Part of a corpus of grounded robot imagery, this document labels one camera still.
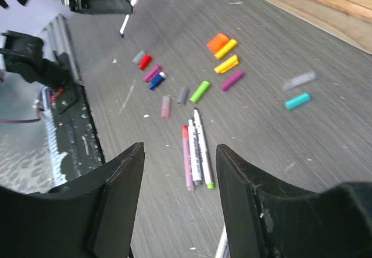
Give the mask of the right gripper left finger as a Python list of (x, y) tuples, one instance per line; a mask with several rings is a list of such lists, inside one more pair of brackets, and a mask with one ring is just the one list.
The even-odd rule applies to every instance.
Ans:
[(138, 142), (47, 193), (1, 188), (1, 256), (132, 257), (144, 161)]

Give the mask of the navy capped white marker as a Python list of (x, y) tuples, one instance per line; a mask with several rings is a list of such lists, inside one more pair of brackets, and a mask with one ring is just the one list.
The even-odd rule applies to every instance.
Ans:
[[(138, 0), (131, 0), (131, 2), (130, 2), (131, 6), (134, 8), (134, 6), (137, 4), (137, 2), (138, 2)], [(121, 25), (119, 33), (120, 33), (120, 36), (122, 38), (124, 38), (124, 36), (125, 36), (124, 30), (125, 30), (125, 27), (128, 23), (129, 18), (130, 18), (130, 14), (126, 15), (125, 18), (124, 18), (123, 24)]]

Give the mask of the green capped marker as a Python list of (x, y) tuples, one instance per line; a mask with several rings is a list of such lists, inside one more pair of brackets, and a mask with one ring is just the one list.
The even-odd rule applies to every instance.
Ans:
[(201, 154), (201, 162), (202, 162), (205, 184), (208, 189), (214, 189), (215, 185), (214, 185), (214, 180), (213, 180), (212, 169), (210, 166), (208, 147), (206, 143), (206, 138), (205, 138), (201, 116), (197, 108), (194, 108), (194, 122), (195, 122), (196, 131), (198, 134), (199, 150)]

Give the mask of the grey marker cap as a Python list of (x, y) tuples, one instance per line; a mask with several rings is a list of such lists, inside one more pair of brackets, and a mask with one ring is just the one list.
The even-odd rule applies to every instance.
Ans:
[(146, 53), (144, 51), (140, 51), (136, 54), (136, 56), (133, 58), (133, 62), (135, 64), (140, 64), (141, 63), (141, 60), (143, 59), (143, 57), (146, 55)]
[(185, 105), (187, 98), (188, 98), (189, 88), (188, 87), (182, 87), (181, 91), (178, 95), (177, 103), (179, 105)]

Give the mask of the red marker cap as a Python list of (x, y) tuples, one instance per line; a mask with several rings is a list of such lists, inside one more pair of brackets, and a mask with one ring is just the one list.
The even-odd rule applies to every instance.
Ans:
[(152, 61), (152, 56), (149, 54), (145, 54), (144, 57), (141, 59), (138, 68), (140, 70), (145, 70), (151, 61)]

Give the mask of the grey capped white marker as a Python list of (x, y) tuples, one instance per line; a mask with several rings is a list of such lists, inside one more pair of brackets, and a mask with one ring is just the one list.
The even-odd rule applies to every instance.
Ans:
[(198, 136), (194, 126), (194, 119), (188, 119), (189, 151), (191, 159), (192, 180), (195, 186), (200, 186), (202, 182), (201, 164), (199, 157)]

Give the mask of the pink pen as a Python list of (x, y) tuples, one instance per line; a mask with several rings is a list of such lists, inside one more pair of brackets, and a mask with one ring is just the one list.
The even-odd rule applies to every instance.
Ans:
[(183, 125), (183, 158), (184, 158), (184, 171), (185, 171), (185, 184), (187, 190), (191, 191), (194, 189), (194, 182), (192, 180), (192, 170), (191, 170), (191, 160), (189, 152), (189, 137), (188, 137), (188, 127)]

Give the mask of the purple marker cap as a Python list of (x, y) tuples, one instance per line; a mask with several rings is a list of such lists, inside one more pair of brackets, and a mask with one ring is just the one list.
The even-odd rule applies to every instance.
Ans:
[(153, 80), (153, 78), (162, 71), (162, 68), (156, 64), (144, 77), (143, 80), (148, 83)]
[(242, 70), (237, 70), (232, 75), (229, 76), (221, 85), (220, 88), (223, 91), (227, 91), (230, 87), (232, 87), (237, 81), (239, 81), (242, 77), (245, 76), (245, 72)]

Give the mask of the blue marker cap with eraser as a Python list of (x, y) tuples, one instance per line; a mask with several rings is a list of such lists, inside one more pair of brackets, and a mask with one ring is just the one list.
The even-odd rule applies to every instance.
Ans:
[(159, 72), (154, 78), (153, 80), (151, 81), (150, 85), (149, 85), (149, 89), (150, 90), (154, 90), (155, 88), (157, 88), (158, 86), (161, 85), (162, 82), (164, 82), (164, 80), (167, 78), (167, 75), (164, 73), (164, 72)]

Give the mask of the clear pink pen cap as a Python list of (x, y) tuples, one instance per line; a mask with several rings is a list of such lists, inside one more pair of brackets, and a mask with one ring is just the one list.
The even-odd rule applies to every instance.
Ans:
[(168, 118), (170, 113), (171, 97), (169, 95), (163, 97), (161, 116)]

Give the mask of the orange highlighter cap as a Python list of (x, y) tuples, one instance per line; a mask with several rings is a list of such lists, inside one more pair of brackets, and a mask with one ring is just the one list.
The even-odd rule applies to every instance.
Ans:
[(225, 34), (218, 33), (215, 37), (212, 38), (211, 41), (207, 43), (207, 47), (213, 53), (218, 53), (218, 51), (221, 50), (221, 48), (229, 42), (229, 40), (230, 39)]

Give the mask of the teal marker cap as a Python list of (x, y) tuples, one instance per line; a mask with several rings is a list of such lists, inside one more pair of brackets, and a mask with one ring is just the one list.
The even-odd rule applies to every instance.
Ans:
[(286, 110), (294, 110), (311, 101), (311, 96), (308, 93), (298, 95), (284, 103)]

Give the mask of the yellow marker cap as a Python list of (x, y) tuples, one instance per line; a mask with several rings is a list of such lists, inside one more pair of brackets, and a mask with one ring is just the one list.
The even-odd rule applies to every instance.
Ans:
[(226, 54), (228, 54), (235, 46), (238, 44), (238, 42), (234, 39), (231, 39), (226, 43), (217, 53), (215, 53), (215, 58), (217, 60), (222, 59)]

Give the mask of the green marker cap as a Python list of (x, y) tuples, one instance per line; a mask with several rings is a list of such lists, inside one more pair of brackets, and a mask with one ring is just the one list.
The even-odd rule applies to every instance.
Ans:
[(199, 99), (203, 96), (203, 94), (208, 90), (210, 87), (210, 82), (203, 81), (201, 82), (200, 86), (196, 89), (196, 91), (190, 97), (190, 101), (192, 103), (197, 103)]

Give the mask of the yellow clip pen cap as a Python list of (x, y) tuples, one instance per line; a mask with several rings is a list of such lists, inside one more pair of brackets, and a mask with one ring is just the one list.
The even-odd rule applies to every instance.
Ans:
[(230, 58), (225, 60), (223, 63), (220, 65), (216, 66), (214, 68), (214, 71), (217, 74), (224, 74), (225, 72), (229, 71), (233, 67), (239, 64), (239, 59), (237, 55), (232, 55)]

